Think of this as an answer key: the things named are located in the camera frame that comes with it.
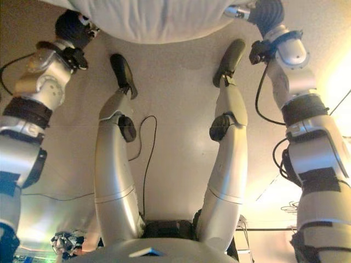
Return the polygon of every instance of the black cable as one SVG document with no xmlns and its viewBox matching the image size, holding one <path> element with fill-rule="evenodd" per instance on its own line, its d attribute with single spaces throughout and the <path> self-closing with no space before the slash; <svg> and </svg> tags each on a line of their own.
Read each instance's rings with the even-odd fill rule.
<svg viewBox="0 0 351 263">
<path fill-rule="evenodd" d="M 283 170 L 283 160 L 281 160 L 281 163 L 279 166 L 279 173 L 283 178 L 285 178 L 286 180 L 289 180 L 289 178 L 287 177 L 287 172 Z"/>
<path fill-rule="evenodd" d="M 33 55 L 33 54 L 34 54 L 34 53 L 31 53 L 31 54 L 28 54 L 28 55 L 25 55 L 25 56 L 21 56 L 20 58 L 14 59 L 14 60 L 8 62 L 7 64 L 5 64 L 4 66 L 2 66 L 2 67 L 0 68 L 0 82 L 1 82 L 1 85 L 2 85 L 2 87 L 4 88 L 4 90 L 6 90 L 6 92 L 7 92 L 9 95 L 12 96 L 13 93 L 6 87 L 5 83 L 4 83 L 3 80 L 2 80 L 2 74 L 3 74 L 4 70 L 5 70 L 8 66 L 10 66 L 11 64 L 13 64 L 13 63 L 15 63 L 15 62 L 17 62 L 17 61 L 20 61 L 20 60 L 22 60 L 22 59 L 26 59 L 26 58 L 28 58 L 29 56 Z"/>
<path fill-rule="evenodd" d="M 144 175 L 144 182 L 143 182 L 143 212 L 144 212 L 144 215 L 145 215 L 145 182 L 146 182 L 146 175 L 148 173 L 148 168 L 149 168 L 149 164 L 150 164 L 150 161 L 151 161 L 151 158 L 152 158 L 152 154 L 154 152 L 155 141 L 156 141 L 157 118 L 154 115 L 149 115 L 149 116 L 145 117 L 142 120 L 142 122 L 140 124 L 140 127 L 139 127 L 140 148 L 139 148 L 138 154 L 135 157 L 133 157 L 132 159 L 129 160 L 129 161 L 135 160 L 135 159 L 137 159 L 140 156 L 141 147 L 142 147 L 141 133 L 140 133 L 141 132 L 141 127 L 142 127 L 143 123 L 150 117 L 155 119 L 155 133 L 154 133 L 154 141 L 152 143 L 152 149 L 151 149 L 150 157 L 149 157 L 149 160 L 148 160 L 148 164 L 146 166 L 145 175 Z M 22 194 L 22 196 L 43 196 L 43 197 L 47 197 L 47 198 L 50 198 L 50 199 L 55 200 L 55 201 L 65 202 L 65 201 L 76 200 L 76 199 L 79 199 L 79 198 L 82 198 L 82 197 L 85 197 L 85 196 L 90 196 L 90 195 L 93 195 L 93 194 L 95 194 L 95 193 L 86 193 L 85 195 L 77 196 L 77 197 L 69 198 L 69 199 L 58 199 L 58 198 L 55 198 L 55 197 L 44 195 L 43 193 L 24 193 L 24 194 Z"/>
<path fill-rule="evenodd" d="M 141 123 L 143 123 L 146 119 L 153 117 L 155 119 L 155 132 L 154 132 L 154 142 L 152 143 L 152 149 L 150 152 L 150 157 L 148 160 L 148 164 L 146 165 L 146 170 L 145 170 L 145 174 L 144 174 L 144 182 L 143 182 L 143 215 L 145 217 L 145 182 L 146 182 L 146 175 L 148 173 L 148 168 L 149 168 L 149 164 L 152 158 L 152 154 L 154 152 L 154 148 L 155 148 L 155 141 L 156 141 L 156 131 L 157 131 L 157 118 L 154 115 L 149 115 L 147 116 Z"/>
<path fill-rule="evenodd" d="M 286 141 L 287 138 L 284 138 L 282 140 L 280 140 L 273 148 L 273 152 L 272 152 L 272 157 L 273 157 L 273 161 L 275 163 L 275 165 L 278 167 L 279 170 L 282 170 L 285 174 L 286 174 L 286 171 L 283 170 L 283 168 L 281 167 L 281 165 L 279 165 L 279 163 L 276 161 L 276 158 L 275 158 L 275 152 L 276 152 L 276 149 L 279 147 L 279 145 L 281 145 L 284 141 Z"/>
<path fill-rule="evenodd" d="M 351 93 L 351 89 L 349 90 L 349 92 L 342 98 L 342 100 L 338 103 L 338 105 L 336 105 L 336 107 L 334 108 L 334 110 L 331 111 L 331 113 L 329 115 L 332 115 L 333 112 L 335 112 L 335 110 L 339 107 L 339 105 L 346 99 L 346 97 Z"/>
<path fill-rule="evenodd" d="M 58 199 L 58 198 L 55 198 L 55 197 L 44 195 L 43 193 L 24 193 L 22 195 L 23 196 L 43 196 L 43 197 L 47 197 L 47 198 L 50 198 L 50 199 L 55 200 L 55 201 L 66 202 L 66 201 L 76 200 L 76 199 L 79 199 L 79 198 L 82 198 L 82 197 L 85 197 L 85 196 L 91 196 L 93 194 L 94 193 L 86 193 L 85 195 L 77 196 L 77 197 L 69 198 L 69 199 Z"/>
<path fill-rule="evenodd" d="M 255 106 L 255 109 L 256 109 L 257 114 L 258 114 L 261 118 L 265 119 L 265 120 L 268 121 L 268 122 L 272 122 L 272 123 L 275 123 L 275 124 L 278 124 L 278 125 L 284 125 L 284 126 L 285 126 L 285 123 L 284 123 L 284 122 L 277 122 L 277 121 L 274 121 L 274 120 L 272 120 L 272 119 L 270 119 L 270 118 L 267 118 L 266 116 L 264 116 L 263 114 L 261 114 L 261 112 L 260 112 L 259 109 L 258 109 L 258 99 L 259 99 L 259 95 L 260 95 L 260 93 L 261 93 L 261 89 L 262 89 L 262 85 L 263 85 L 264 78 L 265 78 L 265 76 L 266 76 L 266 74 L 267 74 L 268 65 L 269 65 L 269 63 L 267 63 L 267 65 L 266 65 L 266 67 L 265 67 L 265 69 L 264 69 L 264 71 L 263 71 L 263 74 L 262 74 L 262 77 L 261 77 L 261 81 L 259 82 L 258 89 L 257 89 L 257 92 L 256 92 L 256 99 L 255 99 L 255 101 L 254 101 L 254 106 Z"/>
<path fill-rule="evenodd" d="M 140 123 L 140 126 L 139 126 L 139 151 L 137 153 L 137 155 L 135 155 L 133 158 L 129 159 L 128 161 L 133 161 L 135 159 L 137 159 L 139 156 L 140 156 L 140 153 L 141 153 L 141 149 L 143 147 L 143 144 L 141 143 L 141 127 L 143 126 L 143 123 L 150 117 L 154 117 L 156 118 L 154 115 L 149 115 L 149 116 L 146 116 Z"/>
</svg>

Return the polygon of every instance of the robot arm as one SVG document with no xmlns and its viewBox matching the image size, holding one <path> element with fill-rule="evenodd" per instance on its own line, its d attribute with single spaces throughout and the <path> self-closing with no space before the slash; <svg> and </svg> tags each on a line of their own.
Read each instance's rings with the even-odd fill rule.
<svg viewBox="0 0 351 263">
<path fill-rule="evenodd" d="M 40 145 L 53 111 L 65 99 L 65 86 L 77 69 L 86 69 L 82 48 L 95 36 L 83 15 L 67 11 L 56 22 L 57 39 L 39 42 L 26 73 L 0 121 L 0 238 L 4 262 L 19 245 L 16 232 L 21 190 L 39 180 L 47 157 Z"/>
<path fill-rule="evenodd" d="M 351 259 L 351 158 L 342 136 L 316 92 L 308 68 L 309 53 L 301 33 L 282 21 L 280 0 L 259 0 L 249 10 L 230 7 L 226 13 L 256 24 L 264 40 L 255 42 L 251 63 L 268 63 L 274 98 L 290 142 L 283 152 L 289 180 L 302 188 L 298 232 L 292 245 L 298 262 L 348 262 Z"/>
</svg>

